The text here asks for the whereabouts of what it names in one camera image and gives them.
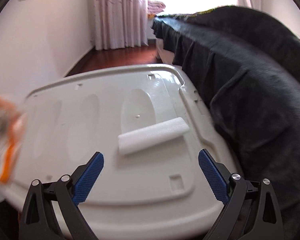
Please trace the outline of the orange white snack packet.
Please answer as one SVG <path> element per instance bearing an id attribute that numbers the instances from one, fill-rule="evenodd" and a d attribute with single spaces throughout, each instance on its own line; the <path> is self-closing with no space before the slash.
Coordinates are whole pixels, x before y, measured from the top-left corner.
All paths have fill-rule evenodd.
<path id="1" fill-rule="evenodd" d="M 17 163 L 27 114 L 13 101 L 0 96 L 0 184 L 6 184 Z"/>

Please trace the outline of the white foam roll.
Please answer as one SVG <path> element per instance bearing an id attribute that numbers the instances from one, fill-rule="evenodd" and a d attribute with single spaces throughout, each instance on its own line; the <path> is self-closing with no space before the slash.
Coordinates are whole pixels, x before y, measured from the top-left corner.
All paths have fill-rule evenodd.
<path id="1" fill-rule="evenodd" d="M 182 137 L 190 127 L 181 117 L 135 129 L 119 135 L 120 155 L 129 155 Z"/>

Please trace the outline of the white plastic storage box lid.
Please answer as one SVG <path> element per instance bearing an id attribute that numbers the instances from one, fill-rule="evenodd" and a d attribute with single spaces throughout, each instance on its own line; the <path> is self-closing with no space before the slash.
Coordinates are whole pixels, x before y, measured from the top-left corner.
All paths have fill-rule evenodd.
<path id="1" fill-rule="evenodd" d="M 236 167 L 184 72 L 165 64 L 67 77 L 24 100 L 27 127 L 1 191 L 21 210 L 30 183 L 71 174 L 96 152 L 104 167 L 79 209 L 99 239 L 189 239 L 207 232 L 223 205 L 198 164 L 207 149 Z"/>

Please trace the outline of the pink white curtain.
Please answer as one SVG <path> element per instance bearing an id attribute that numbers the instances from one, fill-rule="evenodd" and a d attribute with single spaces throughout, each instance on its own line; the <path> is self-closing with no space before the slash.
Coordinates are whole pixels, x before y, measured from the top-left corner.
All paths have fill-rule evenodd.
<path id="1" fill-rule="evenodd" d="M 147 0 L 94 0 L 95 49 L 146 46 Z"/>

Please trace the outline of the folded pink quilt stack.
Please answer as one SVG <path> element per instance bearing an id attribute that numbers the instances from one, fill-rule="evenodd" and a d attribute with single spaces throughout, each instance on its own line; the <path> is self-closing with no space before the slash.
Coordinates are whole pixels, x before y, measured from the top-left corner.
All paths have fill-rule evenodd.
<path id="1" fill-rule="evenodd" d="M 154 18 L 155 15 L 161 13 L 166 8 L 166 5 L 160 1 L 150 1 L 147 4 L 147 17 L 148 19 Z"/>

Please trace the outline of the white bed frame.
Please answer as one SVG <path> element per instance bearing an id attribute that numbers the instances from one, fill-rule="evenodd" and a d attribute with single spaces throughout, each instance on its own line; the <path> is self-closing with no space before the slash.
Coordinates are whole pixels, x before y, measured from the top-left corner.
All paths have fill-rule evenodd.
<path id="1" fill-rule="evenodd" d="M 163 64 L 168 64 L 174 67 L 181 68 L 180 65 L 174 64 L 174 54 L 168 50 L 164 49 L 164 41 L 163 39 L 156 39 L 156 49 L 157 49 L 157 59 L 160 59 Z"/>

